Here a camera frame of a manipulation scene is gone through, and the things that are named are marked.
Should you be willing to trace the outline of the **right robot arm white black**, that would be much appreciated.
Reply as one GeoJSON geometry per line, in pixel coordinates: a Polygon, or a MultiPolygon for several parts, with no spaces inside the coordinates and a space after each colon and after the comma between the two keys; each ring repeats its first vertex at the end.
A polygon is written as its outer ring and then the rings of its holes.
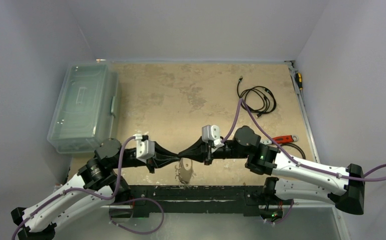
{"type": "Polygon", "coordinates": [[[199,140],[178,155],[205,165],[214,159],[245,159],[247,169],[267,176],[261,196],[269,204],[304,199],[332,204],[352,215],[364,213],[361,166],[329,166],[285,154],[264,144],[248,126],[237,129],[232,140],[223,140],[218,126],[206,125],[199,140]]]}

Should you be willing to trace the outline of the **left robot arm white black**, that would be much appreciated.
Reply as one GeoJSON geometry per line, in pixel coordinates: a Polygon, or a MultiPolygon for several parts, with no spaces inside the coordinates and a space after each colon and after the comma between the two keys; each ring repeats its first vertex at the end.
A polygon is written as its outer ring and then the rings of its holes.
{"type": "Polygon", "coordinates": [[[74,208],[79,214],[87,212],[88,204],[119,205],[133,202],[131,188],[122,177],[122,168],[146,167],[150,172],[179,160],[148,136],[136,134],[124,143],[109,138],[95,149],[94,156],[58,190],[41,202],[12,210],[17,225],[12,235],[16,240],[51,240],[63,220],[73,220],[74,208]]]}

